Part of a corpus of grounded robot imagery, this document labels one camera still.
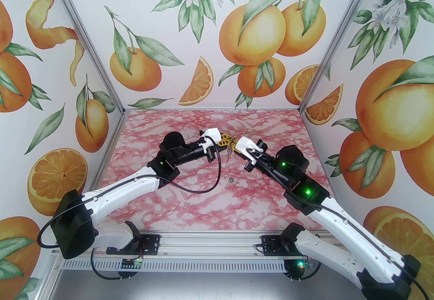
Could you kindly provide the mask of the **dark grey carabiner keyring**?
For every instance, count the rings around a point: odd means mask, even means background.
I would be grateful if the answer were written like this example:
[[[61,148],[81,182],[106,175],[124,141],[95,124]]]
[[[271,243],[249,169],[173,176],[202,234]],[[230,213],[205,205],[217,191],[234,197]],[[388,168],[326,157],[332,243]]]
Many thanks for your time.
[[[226,167],[229,165],[229,161],[231,160],[232,154],[234,152],[237,140],[235,139],[225,139],[222,140],[219,144],[221,146],[226,146]]]

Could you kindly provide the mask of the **black round device green light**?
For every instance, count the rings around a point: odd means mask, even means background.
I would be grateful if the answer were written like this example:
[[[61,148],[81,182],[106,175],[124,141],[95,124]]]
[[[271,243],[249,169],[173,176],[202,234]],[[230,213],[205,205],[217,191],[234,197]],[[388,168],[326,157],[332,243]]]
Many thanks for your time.
[[[305,273],[305,262],[303,260],[286,259],[283,263],[284,275],[290,279],[301,279]]]

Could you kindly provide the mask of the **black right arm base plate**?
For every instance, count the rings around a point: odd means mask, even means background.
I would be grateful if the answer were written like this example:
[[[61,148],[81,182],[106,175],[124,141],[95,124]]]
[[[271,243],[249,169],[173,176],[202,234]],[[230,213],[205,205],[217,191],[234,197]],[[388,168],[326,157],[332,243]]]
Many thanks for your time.
[[[262,235],[260,239],[260,245],[265,256],[283,257],[289,255],[282,244],[280,235]]]

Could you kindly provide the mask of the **aluminium mounting rail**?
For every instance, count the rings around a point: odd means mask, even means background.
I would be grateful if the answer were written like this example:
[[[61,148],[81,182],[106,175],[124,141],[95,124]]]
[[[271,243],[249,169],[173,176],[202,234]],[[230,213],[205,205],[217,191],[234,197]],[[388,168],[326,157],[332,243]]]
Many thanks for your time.
[[[262,257],[259,244],[262,235],[280,235],[280,231],[139,231],[130,222],[122,224],[101,224],[88,232],[67,237],[58,235],[55,243],[44,245],[39,238],[40,247],[59,249],[64,259],[73,259],[92,248],[106,254],[107,247],[122,249],[140,234],[161,235],[156,256],[139,256],[140,258],[189,258],[189,259],[251,259]],[[126,258],[131,255],[112,255]]]

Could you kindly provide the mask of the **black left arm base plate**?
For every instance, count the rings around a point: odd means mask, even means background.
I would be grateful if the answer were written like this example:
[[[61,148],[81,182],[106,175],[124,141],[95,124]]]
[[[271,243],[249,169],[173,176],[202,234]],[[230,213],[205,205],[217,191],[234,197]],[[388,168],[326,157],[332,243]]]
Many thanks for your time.
[[[156,256],[161,241],[161,235],[158,234],[140,234],[133,237],[133,240],[122,249],[107,247],[108,255],[135,255],[135,256]]]

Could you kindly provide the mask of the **aluminium frame post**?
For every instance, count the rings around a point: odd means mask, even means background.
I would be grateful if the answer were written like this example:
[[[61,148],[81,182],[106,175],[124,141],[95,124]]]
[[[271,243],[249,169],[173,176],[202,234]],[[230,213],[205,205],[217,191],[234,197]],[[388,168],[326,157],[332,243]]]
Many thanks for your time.
[[[324,56],[319,64],[319,68],[314,75],[313,80],[309,85],[307,92],[305,93],[305,96],[303,97],[302,102],[298,108],[298,111],[301,115],[303,115],[305,110],[307,109],[310,100],[312,99],[313,95],[316,92],[316,89],[321,83],[321,80],[326,76],[326,71],[330,67],[335,52],[337,51],[343,38],[345,37],[361,1],[362,0],[348,0],[347,7],[345,9],[345,12],[343,13],[340,23],[338,24],[338,27],[335,30],[332,40],[330,41],[330,45],[327,47],[327,50],[324,53]]]
[[[99,75],[99,78],[102,80],[104,87],[107,88],[107,92],[109,96],[112,98],[116,109],[120,112],[121,115],[125,114],[125,108],[119,98],[118,93],[116,92],[110,78],[107,75],[106,70],[104,69],[104,65],[102,60],[91,40],[87,29],[85,28],[85,24],[83,23],[79,12],[77,11],[73,0],[61,0],[64,6],[65,11],[67,12],[70,21],[72,22],[74,29],[78,35],[78,38],[83,44],[85,51],[88,53],[88,56],[96,69],[96,72]]]

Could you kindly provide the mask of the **aluminium frame leg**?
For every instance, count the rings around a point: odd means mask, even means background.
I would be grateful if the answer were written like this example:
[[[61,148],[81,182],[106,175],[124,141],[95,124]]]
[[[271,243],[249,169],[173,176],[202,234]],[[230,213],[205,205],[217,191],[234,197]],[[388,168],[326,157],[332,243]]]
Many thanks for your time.
[[[38,277],[39,283],[34,300],[50,300],[62,272],[64,258],[59,249],[47,252],[45,256],[47,256],[47,259],[42,264],[42,274]]]

